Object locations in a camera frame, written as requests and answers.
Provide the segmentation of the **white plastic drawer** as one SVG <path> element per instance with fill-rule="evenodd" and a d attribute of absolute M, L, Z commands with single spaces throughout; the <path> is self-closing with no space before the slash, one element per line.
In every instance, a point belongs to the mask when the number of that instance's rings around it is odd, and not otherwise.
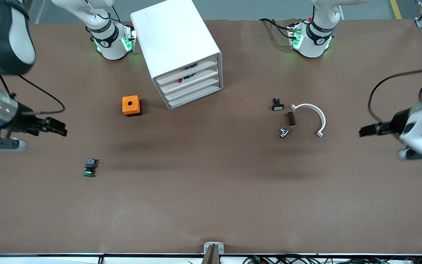
<path fill-rule="evenodd" d="M 176 91 L 178 89 L 189 87 L 191 85 L 197 84 L 198 82 L 204 81 L 208 78 L 213 78 L 218 75 L 218 69 L 216 67 L 208 67 L 204 70 L 201 70 L 197 73 L 195 73 L 194 76 L 182 80 L 182 82 L 179 82 L 178 80 L 173 80 L 172 82 L 165 83 L 164 85 L 160 85 L 159 89 L 167 94 L 173 91 Z"/>
<path fill-rule="evenodd" d="M 173 71 L 171 73 L 167 73 L 163 76 L 158 76 L 156 78 L 156 82 L 160 85 L 164 85 L 168 82 L 176 81 L 182 77 L 186 77 L 191 74 L 198 73 L 199 71 L 207 69 L 208 67 L 216 66 L 217 60 L 207 59 L 207 60 L 199 61 L 196 64 L 197 64 L 196 67 L 191 67 L 189 69 L 183 68 L 183 69 Z"/>
<path fill-rule="evenodd" d="M 188 87 L 180 89 L 172 92 L 170 95 L 166 95 L 168 109 L 173 110 L 220 90 L 221 87 L 218 84 L 204 85 L 203 87 L 198 88 Z"/>
<path fill-rule="evenodd" d="M 170 102 L 175 100 L 188 100 L 194 96 L 202 95 L 207 90 L 218 87 L 219 80 L 216 76 L 205 77 L 199 80 L 188 80 L 187 82 L 177 83 L 171 90 L 164 92 L 164 96 Z"/>

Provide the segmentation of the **white curved bracket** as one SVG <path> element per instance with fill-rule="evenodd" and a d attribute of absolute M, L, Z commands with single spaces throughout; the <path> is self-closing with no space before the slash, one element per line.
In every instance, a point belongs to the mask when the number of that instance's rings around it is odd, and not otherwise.
<path fill-rule="evenodd" d="M 313 110 L 315 113 L 317 113 L 319 118 L 320 118 L 320 121 L 321 121 L 321 127 L 316 132 L 316 135 L 320 138 L 324 136 L 323 131 L 326 128 L 327 119 L 326 119 L 324 112 L 318 106 L 313 105 L 313 104 L 309 104 L 309 103 L 303 103 L 303 104 L 299 104 L 299 105 L 292 104 L 290 107 L 294 111 L 301 109 L 301 108 L 307 108 L 307 109 Z"/>

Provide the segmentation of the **white table edge rail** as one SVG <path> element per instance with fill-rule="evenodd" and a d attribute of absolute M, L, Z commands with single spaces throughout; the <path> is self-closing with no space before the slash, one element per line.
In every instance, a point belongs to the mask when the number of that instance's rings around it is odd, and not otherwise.
<path fill-rule="evenodd" d="M 0 264 L 201 264 L 203 253 L 0 254 Z M 422 264 L 422 254 L 222 254 L 221 264 Z"/>

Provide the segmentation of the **white drawer cabinet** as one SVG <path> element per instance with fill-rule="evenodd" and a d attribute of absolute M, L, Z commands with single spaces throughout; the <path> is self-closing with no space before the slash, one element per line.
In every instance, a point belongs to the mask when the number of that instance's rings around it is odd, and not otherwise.
<path fill-rule="evenodd" d="M 130 18 L 151 80 L 167 108 L 156 78 L 199 61 L 217 60 L 216 77 L 224 89 L 222 53 L 192 0 L 165 0 L 131 13 Z"/>

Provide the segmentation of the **grey metal mount bracket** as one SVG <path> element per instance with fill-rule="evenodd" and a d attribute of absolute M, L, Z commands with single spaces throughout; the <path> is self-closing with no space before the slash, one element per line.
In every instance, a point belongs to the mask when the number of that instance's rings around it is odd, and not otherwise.
<path fill-rule="evenodd" d="M 204 243 L 204 256 L 201 264 L 221 264 L 221 255 L 224 254 L 224 243 Z"/>

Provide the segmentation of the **green push button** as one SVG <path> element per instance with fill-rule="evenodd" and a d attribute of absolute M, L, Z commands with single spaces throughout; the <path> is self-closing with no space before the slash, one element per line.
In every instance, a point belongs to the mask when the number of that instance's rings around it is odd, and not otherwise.
<path fill-rule="evenodd" d="M 83 174 L 84 177 L 95 177 L 95 170 L 97 169 L 99 160 L 94 158 L 87 159 L 85 163 L 85 172 Z"/>

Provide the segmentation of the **brown table mat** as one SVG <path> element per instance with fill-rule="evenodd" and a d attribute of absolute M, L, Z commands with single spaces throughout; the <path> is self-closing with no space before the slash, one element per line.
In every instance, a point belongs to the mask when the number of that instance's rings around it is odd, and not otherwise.
<path fill-rule="evenodd" d="M 383 78 L 422 68 L 408 20 L 342 21 L 318 59 L 267 23 L 207 21 L 224 90 L 169 111 L 144 58 L 108 61 L 82 25 L 31 25 L 27 78 L 61 100 L 67 137 L 0 152 L 0 253 L 422 254 L 422 161 L 359 137 Z M 122 97 L 142 115 L 127 117 Z M 282 111 L 272 111 L 280 98 Z M 327 119 L 323 137 L 318 106 Z M 296 125 L 286 124 L 294 112 Z M 292 133 L 280 139 L 280 128 Z M 99 160 L 84 177 L 87 159 Z"/>

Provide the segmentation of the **orange box with hole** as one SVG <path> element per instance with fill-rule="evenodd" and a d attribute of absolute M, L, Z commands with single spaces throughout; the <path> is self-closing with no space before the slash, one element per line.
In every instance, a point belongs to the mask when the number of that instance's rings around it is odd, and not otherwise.
<path fill-rule="evenodd" d="M 122 112 L 127 117 L 142 115 L 142 101 L 137 95 L 122 97 Z"/>

